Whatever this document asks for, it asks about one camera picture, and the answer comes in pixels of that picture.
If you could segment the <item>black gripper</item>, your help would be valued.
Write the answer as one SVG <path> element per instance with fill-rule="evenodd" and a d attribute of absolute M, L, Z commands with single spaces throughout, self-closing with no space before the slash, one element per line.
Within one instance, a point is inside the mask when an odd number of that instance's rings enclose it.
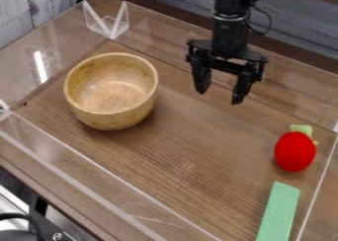
<path fill-rule="evenodd" d="M 233 105 L 243 103 L 253 85 L 263 80 L 269 59 L 249 48 L 245 18 L 214 18 L 210 40 L 189 40 L 186 61 L 191 65 L 194 87 L 205 94 L 211 85 L 211 70 L 237 75 Z"/>

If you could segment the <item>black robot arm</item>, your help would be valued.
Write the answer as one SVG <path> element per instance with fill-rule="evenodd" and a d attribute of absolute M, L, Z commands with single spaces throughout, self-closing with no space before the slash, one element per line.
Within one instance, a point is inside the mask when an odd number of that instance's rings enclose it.
<path fill-rule="evenodd" d="M 191 66 L 194 87 L 203 94 L 211 85 L 211 70 L 238 76 L 233 90 L 233 105 L 239 105 L 255 82 L 263 80 L 269 58 L 249 46 L 250 11 L 259 0 L 214 0 L 213 37 L 189 40 L 186 61 Z"/>

